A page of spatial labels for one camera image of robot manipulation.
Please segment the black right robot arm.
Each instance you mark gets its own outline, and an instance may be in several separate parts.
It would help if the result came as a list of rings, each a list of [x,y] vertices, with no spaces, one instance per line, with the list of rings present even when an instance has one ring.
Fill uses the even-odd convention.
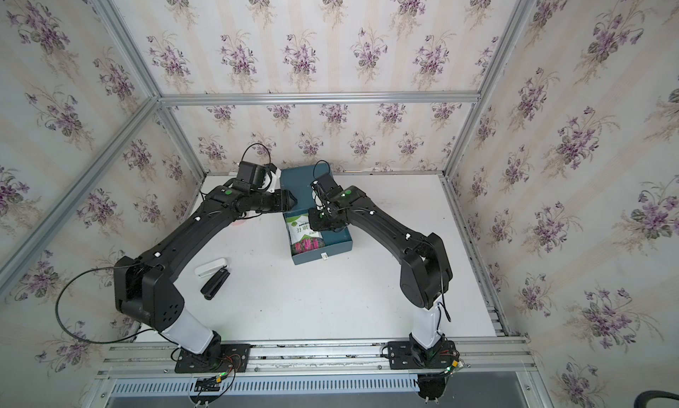
[[[417,309],[411,343],[422,351],[433,351],[443,344],[443,320],[450,321],[445,294],[453,279],[442,238],[410,229],[379,208],[355,186],[346,189],[337,183],[311,183],[316,206],[309,210],[314,231],[336,231],[354,226],[380,243],[400,266],[400,289]]]

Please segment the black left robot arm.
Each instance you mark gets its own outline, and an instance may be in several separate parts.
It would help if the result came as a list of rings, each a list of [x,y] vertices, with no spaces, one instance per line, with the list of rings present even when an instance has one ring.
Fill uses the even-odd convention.
[[[198,208],[160,243],[114,267],[116,309],[201,358],[217,358],[219,334],[189,312],[174,282],[217,234],[247,213],[287,213],[297,205],[290,190],[242,191],[215,187]]]

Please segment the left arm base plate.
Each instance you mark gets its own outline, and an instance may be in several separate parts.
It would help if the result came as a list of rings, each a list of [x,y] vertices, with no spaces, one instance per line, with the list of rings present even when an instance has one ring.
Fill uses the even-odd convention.
[[[221,344],[212,346],[203,354],[194,354],[181,349],[175,363],[176,374],[217,374],[233,370],[237,373],[246,371],[250,344]]]

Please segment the green white seed bag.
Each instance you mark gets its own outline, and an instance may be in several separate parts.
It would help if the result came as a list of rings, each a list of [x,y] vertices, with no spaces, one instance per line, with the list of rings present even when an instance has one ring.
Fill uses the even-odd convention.
[[[286,217],[286,230],[293,255],[311,252],[325,246],[321,233],[312,230],[309,226],[307,213]]]

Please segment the teal drawer cabinet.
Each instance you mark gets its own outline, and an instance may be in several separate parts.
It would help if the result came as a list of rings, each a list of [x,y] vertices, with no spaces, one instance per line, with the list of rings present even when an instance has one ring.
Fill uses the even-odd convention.
[[[311,183],[323,174],[330,174],[330,165],[322,161],[319,165],[292,167],[282,170],[280,186],[282,190],[290,190],[295,196],[297,204],[288,215],[307,213],[309,208],[316,206],[312,197]]]

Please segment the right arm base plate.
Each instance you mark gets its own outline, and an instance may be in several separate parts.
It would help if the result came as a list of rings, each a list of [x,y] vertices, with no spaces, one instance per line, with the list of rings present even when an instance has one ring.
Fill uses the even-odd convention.
[[[454,342],[442,339],[430,349],[415,341],[388,342],[380,351],[391,370],[436,370],[450,372],[461,367],[460,353]]]

